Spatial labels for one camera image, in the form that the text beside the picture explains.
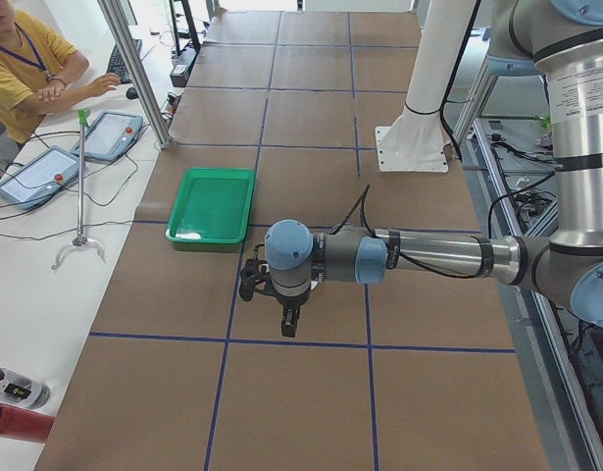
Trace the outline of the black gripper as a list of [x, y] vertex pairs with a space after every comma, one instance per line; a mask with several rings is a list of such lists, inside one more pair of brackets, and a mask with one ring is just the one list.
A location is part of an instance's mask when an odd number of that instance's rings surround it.
[[301, 307], [307, 302], [307, 293], [303, 292], [294, 296], [278, 294], [277, 302], [282, 306], [281, 334], [284, 337], [296, 337], [297, 319], [300, 317]]

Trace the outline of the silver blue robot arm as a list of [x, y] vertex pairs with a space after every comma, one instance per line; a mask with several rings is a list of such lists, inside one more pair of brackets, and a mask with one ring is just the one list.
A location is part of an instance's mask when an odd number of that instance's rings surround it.
[[295, 335], [313, 284], [377, 284], [392, 269], [491, 277], [603, 328], [603, 1], [499, 1], [493, 16], [491, 68], [509, 73], [534, 65], [546, 78], [557, 231], [489, 239], [347, 223], [312, 233], [295, 220], [277, 222], [246, 263], [240, 294], [274, 297], [285, 336]]

